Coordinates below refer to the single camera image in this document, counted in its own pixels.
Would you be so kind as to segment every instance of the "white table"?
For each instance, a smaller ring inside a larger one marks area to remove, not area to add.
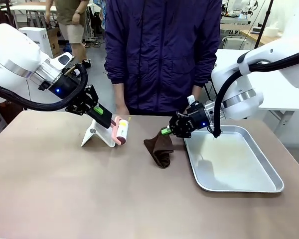
[[[87,7],[92,7],[93,9],[96,8],[96,9],[99,9],[97,7],[96,4],[94,3],[89,3]],[[28,11],[29,12],[29,16],[31,18],[31,20],[33,21],[33,18],[32,18],[32,12],[34,13],[34,18],[36,20],[36,23],[37,23],[37,26],[40,26],[42,22],[43,24],[43,28],[47,28],[46,24],[45,24],[45,2],[28,2],[28,3],[23,3],[23,4],[19,4],[19,5],[15,5],[15,6],[11,6],[10,7],[10,10],[11,10],[11,13],[13,14],[13,17],[14,17],[14,22],[15,22],[15,25],[17,28],[18,27],[18,24],[17,24],[17,19],[16,19],[16,16],[17,15],[24,15],[21,11]],[[55,13],[56,13],[56,7],[53,5],[50,9],[51,11],[51,15],[53,17],[53,20],[55,20]],[[84,27],[84,34],[85,36],[88,36],[88,37],[92,37],[92,28],[91,28],[91,21],[89,21],[89,26],[87,26],[87,24],[85,24],[86,26]]]
[[[242,24],[242,25],[247,25],[248,20],[247,19],[240,19],[238,17],[225,17],[223,16],[220,20],[221,23],[224,24]]]
[[[219,49],[216,64],[221,66],[229,61],[237,61],[245,52],[247,51]],[[279,120],[274,132],[280,136],[295,111],[299,111],[299,89],[292,86],[279,71],[254,72],[248,77],[252,86],[264,94],[264,102],[259,109],[270,111]]]

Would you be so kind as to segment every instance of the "brown towel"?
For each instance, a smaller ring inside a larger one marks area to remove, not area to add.
[[[174,150],[169,135],[161,135],[160,130],[155,138],[145,139],[144,144],[159,167],[167,168],[170,165],[169,154]]]

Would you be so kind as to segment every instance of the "aluminum tray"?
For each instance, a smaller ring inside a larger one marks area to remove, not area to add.
[[[222,126],[217,139],[206,129],[185,139],[200,187],[211,192],[279,193],[284,183],[251,135],[239,126]]]

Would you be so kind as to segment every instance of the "silver metal ring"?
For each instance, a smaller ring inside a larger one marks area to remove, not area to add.
[[[21,77],[28,78],[32,74],[32,71],[25,70],[24,68],[18,66],[11,60],[7,60],[7,62],[3,66],[6,67],[11,72],[13,72]]]
[[[13,61],[7,59],[6,62],[3,64],[0,60],[0,64],[5,67],[6,69],[10,70],[11,72],[17,74],[18,76],[28,78],[31,76],[32,71],[25,70],[23,67],[18,66]]]
[[[249,91],[245,91],[245,92],[243,92],[243,93],[241,93],[239,95],[236,95],[236,96],[234,96],[234,97],[232,97],[232,98],[224,101],[223,102],[224,108],[231,107],[231,106],[233,106],[235,104],[243,102],[243,101],[245,101],[245,100],[247,100],[247,99],[249,99],[251,97],[254,97],[256,95],[257,94],[256,94],[256,92],[255,92],[254,89],[251,89]]]

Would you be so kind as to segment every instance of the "person's hand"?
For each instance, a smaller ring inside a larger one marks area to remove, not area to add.
[[[128,116],[130,114],[130,112],[129,112],[128,108],[126,107],[126,105],[122,104],[120,106],[116,106],[116,114]]]
[[[75,13],[72,17],[73,25],[78,25],[80,23],[80,18],[81,18],[81,15],[78,13]]]
[[[187,109],[189,108],[190,106],[187,106],[185,111],[184,111],[184,114],[187,114]]]
[[[100,20],[103,20],[103,10],[100,10]]]
[[[46,11],[45,12],[45,21],[46,23],[50,24],[50,17],[51,17],[51,13],[50,11]]]

